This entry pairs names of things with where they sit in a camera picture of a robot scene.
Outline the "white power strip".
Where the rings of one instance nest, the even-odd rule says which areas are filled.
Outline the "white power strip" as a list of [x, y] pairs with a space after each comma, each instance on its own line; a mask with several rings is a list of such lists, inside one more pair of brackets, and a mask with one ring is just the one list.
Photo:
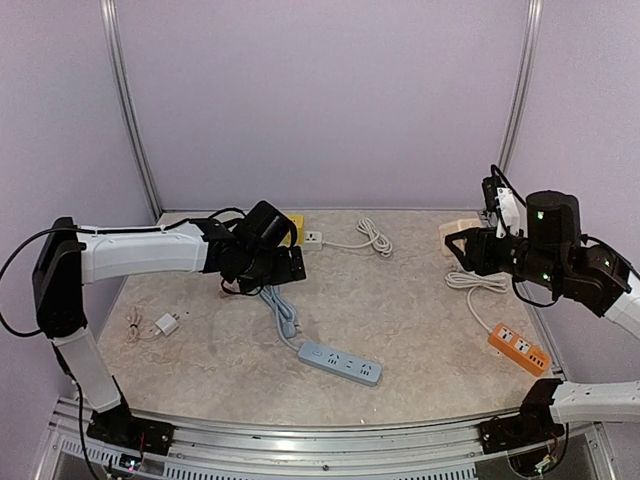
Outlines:
[[369, 251], [388, 259], [394, 254], [391, 239], [369, 217], [361, 217], [354, 225], [350, 236], [336, 235], [320, 230], [305, 230], [301, 247], [303, 250], [319, 252], [323, 249], [339, 249], [343, 251]]

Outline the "yellow cube socket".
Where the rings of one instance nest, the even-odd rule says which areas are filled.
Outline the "yellow cube socket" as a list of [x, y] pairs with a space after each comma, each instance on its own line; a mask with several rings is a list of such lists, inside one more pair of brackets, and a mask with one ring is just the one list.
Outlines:
[[302, 213], [286, 213], [286, 217], [293, 223], [296, 229], [296, 244], [304, 244], [305, 216]]

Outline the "blue power strip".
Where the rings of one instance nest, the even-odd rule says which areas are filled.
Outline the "blue power strip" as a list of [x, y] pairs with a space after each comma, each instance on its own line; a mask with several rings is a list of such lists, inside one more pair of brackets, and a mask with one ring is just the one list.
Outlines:
[[297, 311], [282, 297], [278, 287], [264, 287], [259, 297], [274, 314], [279, 339], [296, 353], [301, 363], [368, 387], [379, 384], [382, 377], [379, 363], [310, 341], [294, 343], [299, 326]]

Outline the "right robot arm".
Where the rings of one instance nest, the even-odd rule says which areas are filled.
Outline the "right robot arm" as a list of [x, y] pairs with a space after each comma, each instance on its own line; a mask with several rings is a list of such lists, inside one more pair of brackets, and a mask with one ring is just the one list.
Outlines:
[[[498, 223], [449, 233], [446, 247], [467, 272], [510, 275], [550, 291], [553, 300], [573, 300], [639, 334], [639, 274], [613, 247], [582, 233], [579, 202], [569, 194], [545, 190], [525, 200], [527, 230], [516, 232], [519, 214], [511, 192], [498, 190]], [[631, 422], [639, 420], [639, 383], [579, 384], [543, 379], [522, 401], [511, 426], [523, 444], [535, 442], [550, 424]]]

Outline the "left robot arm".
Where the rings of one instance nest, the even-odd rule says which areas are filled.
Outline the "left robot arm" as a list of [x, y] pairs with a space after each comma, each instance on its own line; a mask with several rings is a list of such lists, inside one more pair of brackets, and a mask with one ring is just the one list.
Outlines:
[[121, 445], [133, 443], [140, 424], [90, 332], [84, 286], [152, 273], [213, 273], [225, 293], [252, 296], [306, 277], [294, 223], [266, 201], [231, 220], [210, 215], [151, 227], [81, 227], [61, 217], [44, 237], [32, 274], [37, 325], [81, 398], [101, 415], [102, 430]]

